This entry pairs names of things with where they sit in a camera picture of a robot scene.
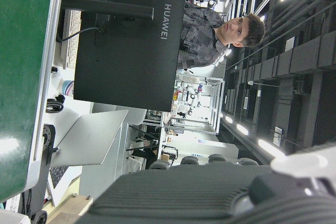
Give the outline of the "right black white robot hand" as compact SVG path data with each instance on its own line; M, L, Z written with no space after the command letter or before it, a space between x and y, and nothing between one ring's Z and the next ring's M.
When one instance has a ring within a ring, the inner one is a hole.
M79 223L335 223L335 143L269 165L212 155L123 175Z

